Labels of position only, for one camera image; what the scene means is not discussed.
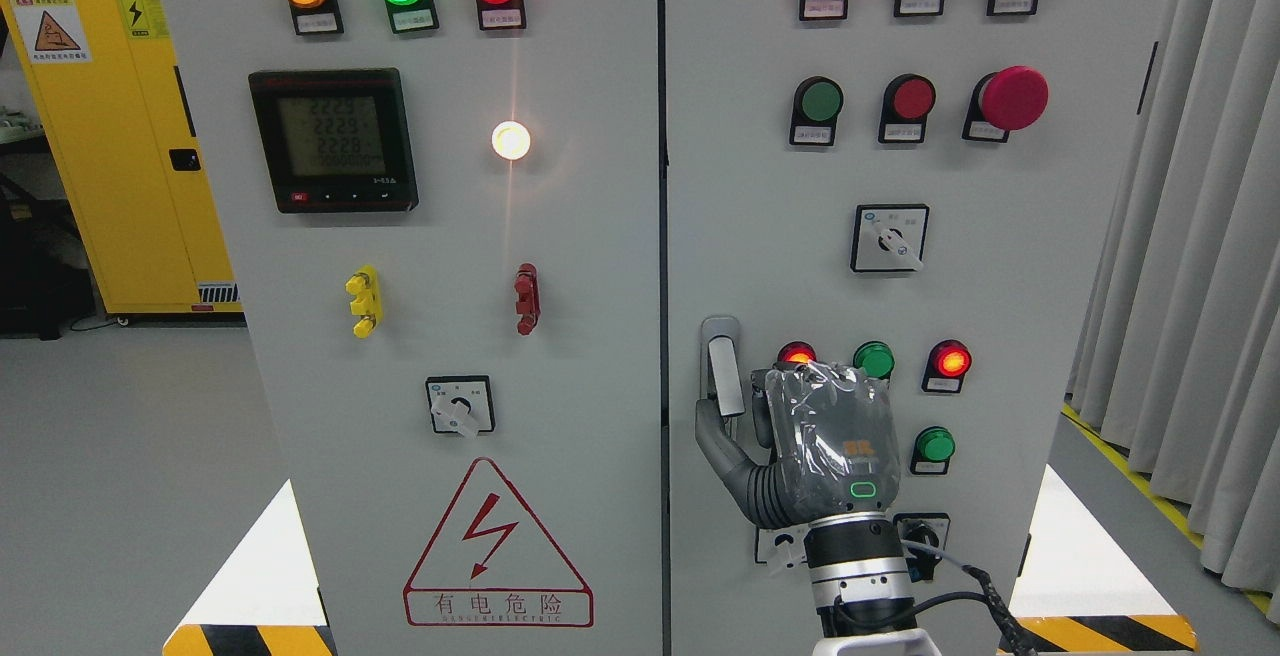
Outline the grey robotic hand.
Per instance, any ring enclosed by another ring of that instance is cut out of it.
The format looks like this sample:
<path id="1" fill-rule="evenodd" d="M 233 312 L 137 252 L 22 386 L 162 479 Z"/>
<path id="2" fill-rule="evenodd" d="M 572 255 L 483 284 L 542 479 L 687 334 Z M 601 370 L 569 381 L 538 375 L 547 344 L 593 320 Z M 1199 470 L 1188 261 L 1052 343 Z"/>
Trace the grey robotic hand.
<path id="1" fill-rule="evenodd" d="M 742 515 L 763 530 L 854 512 L 884 512 L 902 468 L 887 384 L 812 361 L 763 374 L 774 463 L 754 463 L 717 404 L 696 404 L 695 438 Z"/>

